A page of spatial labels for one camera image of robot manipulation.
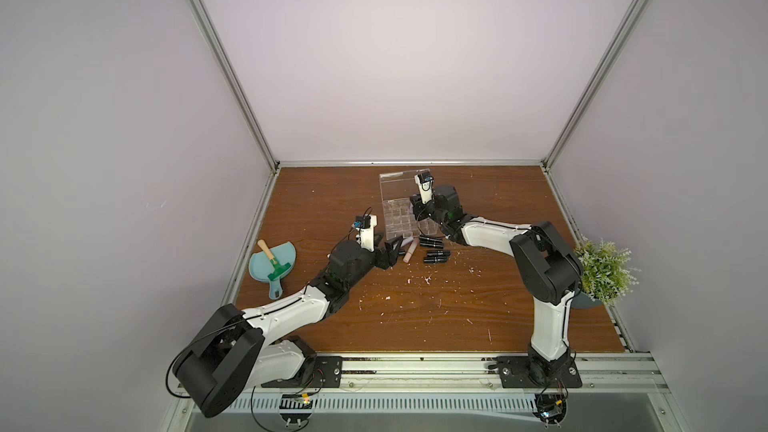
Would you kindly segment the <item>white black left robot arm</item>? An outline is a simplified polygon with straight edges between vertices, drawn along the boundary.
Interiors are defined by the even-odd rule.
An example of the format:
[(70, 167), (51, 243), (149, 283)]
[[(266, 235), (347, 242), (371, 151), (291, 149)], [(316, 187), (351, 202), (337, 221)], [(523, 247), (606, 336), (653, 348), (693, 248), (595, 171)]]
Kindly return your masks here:
[(393, 267), (402, 242), (401, 236), (384, 240), (379, 234), (370, 248), (344, 240), (298, 292), (245, 310), (232, 303), (221, 306), (174, 358), (170, 372), (207, 418), (223, 412), (247, 389), (312, 385), (319, 380), (317, 353), (293, 333), (338, 312), (373, 269)]

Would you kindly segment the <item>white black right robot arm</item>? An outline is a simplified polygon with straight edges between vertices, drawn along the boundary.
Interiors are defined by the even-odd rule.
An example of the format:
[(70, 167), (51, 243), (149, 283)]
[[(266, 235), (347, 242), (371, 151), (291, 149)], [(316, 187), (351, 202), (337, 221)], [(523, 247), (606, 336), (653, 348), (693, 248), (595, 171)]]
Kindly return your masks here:
[(435, 222), (446, 239), (514, 258), (521, 280), (533, 297), (534, 328), (529, 360), (541, 368), (567, 365), (571, 303), (584, 268), (575, 250), (549, 221), (510, 224), (464, 211), (456, 189), (434, 185), (428, 173), (414, 177), (418, 193), (410, 197), (415, 219)]

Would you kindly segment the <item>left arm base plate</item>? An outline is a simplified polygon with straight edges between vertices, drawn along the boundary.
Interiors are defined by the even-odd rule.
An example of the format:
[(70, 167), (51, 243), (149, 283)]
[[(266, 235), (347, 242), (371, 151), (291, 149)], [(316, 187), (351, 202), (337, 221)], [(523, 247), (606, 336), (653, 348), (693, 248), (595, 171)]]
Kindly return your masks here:
[(342, 371), (343, 358), (341, 356), (316, 356), (307, 358), (293, 377), (263, 383), (261, 388), (339, 388)]

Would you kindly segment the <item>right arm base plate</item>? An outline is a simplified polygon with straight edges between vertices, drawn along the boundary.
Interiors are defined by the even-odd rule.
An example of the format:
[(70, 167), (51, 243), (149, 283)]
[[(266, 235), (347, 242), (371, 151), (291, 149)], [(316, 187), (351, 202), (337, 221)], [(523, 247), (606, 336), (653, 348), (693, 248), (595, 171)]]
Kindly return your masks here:
[(583, 386), (575, 358), (568, 354), (554, 361), (539, 357), (500, 356), (487, 369), (499, 376), (503, 388), (555, 389), (564, 386), (577, 389)]

